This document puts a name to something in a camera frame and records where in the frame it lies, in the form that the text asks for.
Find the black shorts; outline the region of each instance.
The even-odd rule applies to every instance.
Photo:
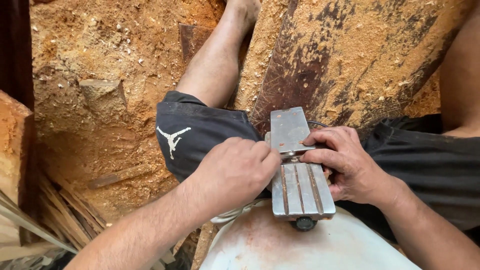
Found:
[[[384,119],[362,145],[383,170],[405,181],[424,203],[478,241],[480,137],[457,138],[441,132],[439,114]],[[263,139],[244,111],[209,108],[177,91],[168,92],[157,104],[156,136],[165,164],[179,182],[226,139]],[[395,240],[378,208],[350,201],[336,204],[383,237]]]

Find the foot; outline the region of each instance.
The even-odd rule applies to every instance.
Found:
[[[227,7],[225,13],[229,15],[238,16],[237,18],[242,20],[246,30],[250,30],[255,26],[257,22],[258,13],[262,4],[259,0],[225,0]]]

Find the white logo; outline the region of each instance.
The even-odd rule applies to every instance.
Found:
[[[178,132],[176,132],[172,135],[169,135],[169,134],[166,134],[165,132],[163,132],[158,126],[156,127],[156,129],[160,132],[161,135],[163,135],[163,137],[167,138],[168,145],[170,146],[170,158],[171,159],[173,159],[172,151],[175,151],[175,146],[177,146],[177,143],[180,141],[181,137],[178,137],[175,142],[173,142],[173,139],[175,139],[175,137],[177,137],[178,135],[186,132],[187,130],[191,130],[191,128],[187,127],[184,130],[180,130],[180,131],[178,131]]]

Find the black knob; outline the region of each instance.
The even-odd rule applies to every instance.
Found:
[[[315,227],[317,221],[312,220],[310,217],[299,217],[296,221],[291,221],[290,224],[297,231],[308,232]]]

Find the hand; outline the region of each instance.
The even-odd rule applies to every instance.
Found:
[[[302,162],[322,163],[335,169],[334,183],[329,185],[333,200],[350,200],[379,206],[395,199],[398,179],[384,172],[365,150],[353,128],[328,127],[311,132],[303,140],[310,146],[326,143],[331,149],[314,149],[300,157]]]
[[[215,146],[186,182],[197,181],[197,192],[216,216],[252,202],[279,167],[278,150],[234,137]]]

